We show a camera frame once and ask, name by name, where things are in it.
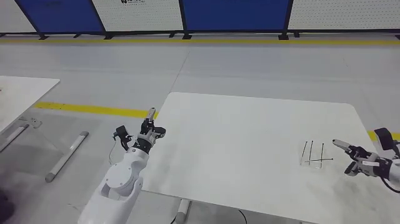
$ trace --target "white wall panel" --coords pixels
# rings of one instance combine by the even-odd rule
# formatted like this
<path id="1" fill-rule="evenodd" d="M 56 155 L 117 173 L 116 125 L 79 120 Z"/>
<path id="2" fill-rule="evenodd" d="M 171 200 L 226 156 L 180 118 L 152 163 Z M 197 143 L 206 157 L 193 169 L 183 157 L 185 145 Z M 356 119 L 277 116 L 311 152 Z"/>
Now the white wall panel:
<path id="1" fill-rule="evenodd" d="M 14 0 L 0 0 L 0 32 L 36 32 Z"/>
<path id="2" fill-rule="evenodd" d="M 107 31 L 183 29 L 178 0 L 93 0 Z"/>
<path id="3" fill-rule="evenodd" d="M 289 29 L 399 29 L 400 0 L 294 0 Z"/>

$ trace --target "table leg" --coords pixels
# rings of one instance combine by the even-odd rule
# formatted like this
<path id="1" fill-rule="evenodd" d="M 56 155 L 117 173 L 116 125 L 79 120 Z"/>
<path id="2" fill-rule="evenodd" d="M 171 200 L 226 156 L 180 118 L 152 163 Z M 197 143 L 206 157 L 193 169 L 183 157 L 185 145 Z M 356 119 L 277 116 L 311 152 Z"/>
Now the table leg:
<path id="1" fill-rule="evenodd" d="M 17 138 L 17 136 L 19 136 L 19 134 L 21 134 L 28 126 L 29 124 L 20 126 L 14 132 L 12 132 L 11 135 L 9 135 L 7 138 L 0 136 L 0 139 L 5 139 L 3 144 L 0 146 L 0 152 L 2 152 L 2 150 L 5 149 L 15 138 Z"/>
<path id="2" fill-rule="evenodd" d="M 61 159 L 57 162 L 57 164 L 52 168 L 52 170 L 46 175 L 46 182 L 52 182 L 54 177 L 58 174 L 61 168 L 67 163 L 68 159 L 73 155 L 78 146 L 82 143 L 82 141 L 88 136 L 89 132 L 83 131 L 78 138 L 74 141 L 72 146 L 69 148 L 69 151 L 65 153 Z"/>
<path id="3" fill-rule="evenodd" d="M 177 210 L 177 214 L 175 217 L 176 224 L 183 224 L 188 217 L 188 210 L 192 201 L 189 200 L 181 200 L 181 204 L 179 204 L 179 208 Z"/>

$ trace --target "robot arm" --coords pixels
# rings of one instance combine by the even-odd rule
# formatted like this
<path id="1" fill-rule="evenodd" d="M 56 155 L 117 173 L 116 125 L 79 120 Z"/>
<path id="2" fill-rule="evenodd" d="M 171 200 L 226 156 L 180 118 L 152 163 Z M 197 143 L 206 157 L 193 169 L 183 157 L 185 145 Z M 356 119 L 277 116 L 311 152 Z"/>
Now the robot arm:
<path id="1" fill-rule="evenodd" d="M 353 160 L 344 173 L 349 176 L 356 176 L 358 173 L 363 173 L 366 176 L 380 177 L 390 190 L 400 193 L 400 191 L 395 190 L 385 181 L 389 180 L 393 185 L 400 186 L 400 160 L 396 142 L 391 139 L 390 132 L 385 128 L 375 130 L 375 133 L 384 149 L 386 147 L 395 151 L 396 155 L 393 157 L 393 160 L 380 157 L 376 153 L 368 152 L 360 146 L 353 146 L 344 141 L 333 140 L 333 144 L 342 148 Z"/>
<path id="2" fill-rule="evenodd" d="M 155 112 L 154 108 L 149 110 L 132 147 L 128 147 L 132 136 L 128 135 L 125 126 L 116 129 L 114 139 L 117 136 L 120 138 L 126 150 L 124 159 L 108 169 L 82 211 L 79 224 L 126 223 L 143 186 L 143 178 L 139 174 L 147 165 L 150 149 L 156 139 L 166 133 L 164 128 L 154 127 Z"/>

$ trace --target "pegboard panel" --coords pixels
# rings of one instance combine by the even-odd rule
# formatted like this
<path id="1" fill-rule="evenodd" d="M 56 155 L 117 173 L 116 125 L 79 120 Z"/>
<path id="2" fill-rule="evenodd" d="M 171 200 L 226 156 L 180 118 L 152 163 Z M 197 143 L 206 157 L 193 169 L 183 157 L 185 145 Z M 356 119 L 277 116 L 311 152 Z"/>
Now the pegboard panel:
<path id="1" fill-rule="evenodd" d="M 183 0 L 189 30 L 282 30 L 289 0 Z"/>
<path id="2" fill-rule="evenodd" d="M 400 29 L 400 0 L 294 0 L 289 29 Z"/>
<path id="3" fill-rule="evenodd" d="M 14 0 L 0 0 L 0 33 L 36 32 Z"/>
<path id="4" fill-rule="evenodd" d="M 100 32 L 90 0 L 18 0 L 41 32 Z"/>
<path id="5" fill-rule="evenodd" d="M 107 31 L 182 30 L 178 0 L 93 0 Z"/>

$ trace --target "concrete floor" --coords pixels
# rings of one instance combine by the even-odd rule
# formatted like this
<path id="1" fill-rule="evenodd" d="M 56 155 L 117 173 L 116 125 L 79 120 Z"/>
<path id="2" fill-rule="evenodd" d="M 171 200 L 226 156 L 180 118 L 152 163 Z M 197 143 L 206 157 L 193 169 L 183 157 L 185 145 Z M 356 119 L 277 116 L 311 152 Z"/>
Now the concrete floor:
<path id="1" fill-rule="evenodd" d="M 393 132 L 400 132 L 399 68 L 399 45 L 0 44 L 0 75 L 61 79 L 43 101 L 159 109 L 171 91 L 328 101 L 352 104 L 368 130 L 384 126 Z M 28 128 L 1 153 L 0 188 L 17 205 L 8 223 L 76 223 L 109 168 L 115 128 L 126 125 L 136 133 L 141 119 L 31 113 L 44 123 L 39 131 L 66 146 L 81 131 L 90 136 L 52 183 L 44 176 L 61 154 L 36 130 Z M 117 145 L 112 162 L 123 153 Z M 170 223 L 178 205 L 178 199 L 142 192 L 128 223 Z M 251 224 L 297 223 L 244 214 Z M 187 223 L 244 219 L 235 209 L 194 203 Z"/>

